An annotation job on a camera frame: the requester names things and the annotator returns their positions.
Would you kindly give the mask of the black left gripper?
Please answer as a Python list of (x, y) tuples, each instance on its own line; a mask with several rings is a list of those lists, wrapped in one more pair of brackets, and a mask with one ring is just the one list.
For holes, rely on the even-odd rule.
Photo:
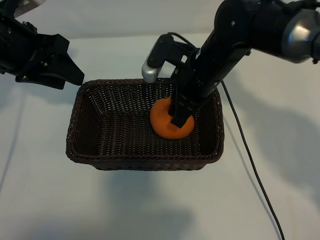
[(62, 90), (65, 82), (82, 85), (85, 74), (67, 54), (69, 41), (60, 34), (37, 32), (8, 11), (0, 11), (0, 73), (15, 76), (17, 83), (31, 83)]

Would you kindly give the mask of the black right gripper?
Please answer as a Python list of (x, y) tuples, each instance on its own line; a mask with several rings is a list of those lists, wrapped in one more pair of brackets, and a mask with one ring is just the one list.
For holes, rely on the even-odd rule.
[(175, 77), (175, 87), (170, 96), (171, 123), (182, 128), (189, 117), (200, 107), (215, 87), (225, 77), (225, 58), (201, 47), (192, 52), (187, 67)]

